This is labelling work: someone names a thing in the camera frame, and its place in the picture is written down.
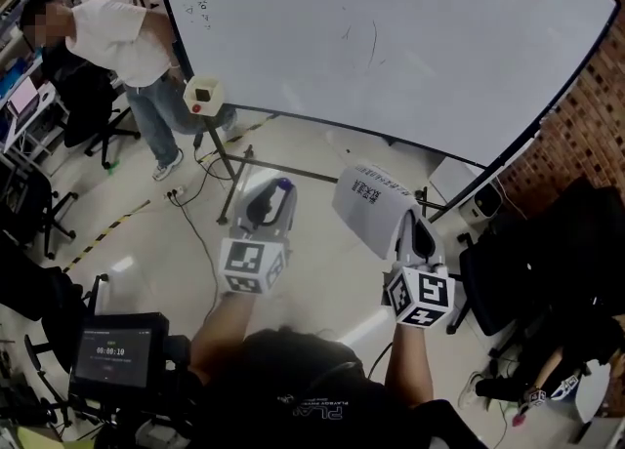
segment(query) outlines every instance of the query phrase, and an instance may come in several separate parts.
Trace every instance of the hand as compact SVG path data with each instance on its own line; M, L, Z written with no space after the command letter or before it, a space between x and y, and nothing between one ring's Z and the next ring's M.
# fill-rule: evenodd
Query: hand
M171 67L167 71L167 77L175 83L179 83L183 86L185 85L185 77L183 76L183 71L179 67Z

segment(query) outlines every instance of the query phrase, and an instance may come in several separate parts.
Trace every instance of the cable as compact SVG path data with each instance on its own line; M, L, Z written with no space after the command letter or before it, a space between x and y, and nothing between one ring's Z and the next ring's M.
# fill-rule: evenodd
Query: cable
M517 210L519 212L519 214L523 217L524 220L527 220L527 217L525 216L525 213L523 211L521 211L521 208L519 208L519 206L517 206L515 203L513 203L510 199L510 197L508 197L508 194L506 193L506 189L504 188L503 184L501 183L501 181L499 180L499 177L495 177L495 180L497 181L497 183L499 184L499 188L501 189L501 191L504 194L504 197L506 198L506 200L512 204L513 208L515 208L515 210Z
M82 435L81 437L77 438L76 441L78 440L82 440L83 438L87 438L89 435L91 435L92 433L95 433L96 431L98 431L99 429L101 429L104 426L104 423L102 423L101 425L98 425L97 427L95 427L94 429L92 429L91 431L89 431L88 433L85 433L84 435Z
M187 220L188 224L191 225L191 228L193 229L193 232L195 233L195 235L197 236L197 238L199 239L199 242L202 243L202 248L204 248L204 253L206 253L206 256L208 257L208 261L211 264L211 272L213 273L213 279L215 280L215 292L213 294L213 304L211 304L210 309L208 310L208 313L206 314L206 317L204 317L204 322L206 322L206 319L208 318L208 316L213 313L213 310L215 309L215 306L217 306L217 297L219 295L219 284L218 284L218 278L217 278L217 273L215 272L215 263L213 262L213 257L211 257L211 254L208 251L208 248L206 247L206 242L204 241L204 239L202 238L201 235L199 235L199 232L197 231L197 229L195 228L195 225L193 224L193 222L190 220L190 218L187 215L187 212L185 211L185 208L183 205L181 205L178 202L178 199L176 198L176 194L172 194L171 192L167 193L167 197L170 200L170 202L180 208L180 210L183 212L183 215L185 215L185 219Z
M193 199L195 199L199 194L202 193L202 189L204 188L204 184L206 184L206 179L208 179L209 175L217 180L232 180L231 178L223 178L223 177L218 177L217 175L213 175L210 171L215 163L222 160L221 157L218 157L217 159L215 159L215 161L209 164L208 168L204 168L204 165L197 159L197 149L193 151L193 159L195 159L195 162L199 165L199 167L204 171L206 175L204 175L204 180L202 180L202 185L199 187L199 190L195 193L195 195L191 199L188 199L187 201L185 201L184 203L180 203L181 208L183 206L186 206Z
M217 175L213 175L211 173L211 168L216 164L219 163L220 161L223 161L224 159L222 157L218 157L217 159L215 159L215 161L213 161L211 164L208 165L208 168L204 168L204 165L200 162L197 161L197 164L199 164L205 171L206 173L208 173L211 177L213 177L214 179L217 180L232 180L232 177L218 177Z
M378 358L375 359L375 362L373 363L373 365L371 366L371 369L369 370L369 375L367 376L367 380L371 380L371 375L373 375L373 371L375 370L376 366L382 360L382 357L384 357L386 353L389 351L389 348L391 348L392 346L393 346L393 342L390 342L388 345L386 345L384 350L382 350L382 353L378 355Z
M501 417L504 420L504 432L501 435L501 438L499 439L499 442L497 442L495 444L495 447L493 447L492 449L497 449L497 447L499 447L499 445L504 441L504 438L506 438L506 433L508 432L508 420L506 420L506 413L504 412L504 408L501 407L501 402L497 401L497 405L499 406L499 410L501 411Z

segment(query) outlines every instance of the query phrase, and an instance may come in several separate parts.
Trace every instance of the laptop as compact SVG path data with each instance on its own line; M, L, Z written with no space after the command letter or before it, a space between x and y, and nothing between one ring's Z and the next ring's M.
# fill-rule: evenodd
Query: laptop
M18 131L28 118L37 110L39 105L39 92L35 88L30 76L26 77L9 97L9 108L17 118L16 131Z

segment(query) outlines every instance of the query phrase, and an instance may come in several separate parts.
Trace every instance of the floor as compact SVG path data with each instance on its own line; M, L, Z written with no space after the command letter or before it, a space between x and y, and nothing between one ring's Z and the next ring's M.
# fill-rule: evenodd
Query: floor
M125 104L124 97L118 101ZM239 112L239 122L249 127L265 121L267 114ZM132 126L132 118L127 122ZM192 337L212 304L215 281L198 239L179 209L163 198L165 191L179 185L186 190L183 199L198 191L204 172L192 159L191 138L177 136L186 158L180 168L162 183L151 178L155 165L144 140L123 138L111 146L116 166L106 172L99 155L92 158L81 149L68 153L63 147L49 160L50 169L61 168L53 185L61 194L73 190L79 199L70 205L62 223L77 232L72 242L53 238L57 251L54 262L44 265L68 266L84 248L91 245L109 225L136 207L149 204L111 231L92 251L69 271L74 283L89 289L97 274L106 272L99 299L99 311L127 313L160 311L171 325L172 334ZM438 159L426 151L397 144L386 145L377 137L304 120L278 117L267 121L243 139L229 145L241 154L253 144L256 157L311 172L338 177L342 170L359 160L367 160L388 170L408 189L428 185L427 176ZM206 137L200 155L214 150ZM215 171L224 176L223 165ZM241 187L275 176L268 169L252 168L244 174ZM338 219L331 207L333 184L299 176L289 176L298 188L298 205L290 234L293 255L269 297L259 299L249 332L288 324L301 332L321 333L323 338L340 340L354 348L365 364L373 361L389 342L394 321L379 305L382 271L390 262L379 260ZM228 193L228 184L208 178L201 194L187 211L216 259L228 226L216 219ZM431 188L431 200L437 201ZM462 218L452 212L438 222L437 231L446 247L451 271L457 270L461 246L456 235L468 230ZM40 247L35 246L37 256ZM463 303L459 288L457 304ZM0 308L3 333L17 344L11 347L15 362L21 366L39 395L49 396L28 360L22 337L34 343L44 341L41 325L28 321L11 310ZM438 397L456 403L469 375L486 365L486 353L493 340L485 337L470 315L455 336L445 334L445 323L427 332L430 364ZM67 390L67 374L50 353L41 356L44 369L60 392ZM373 378L382 381L386 359ZM473 431L493 448L504 433L505 423L496 402L487 412L473 407L461 412ZM521 428L507 428L500 449L539 449L559 447L575 422L558 411L543 408L529 413ZM77 424L65 432L73 440L90 430Z

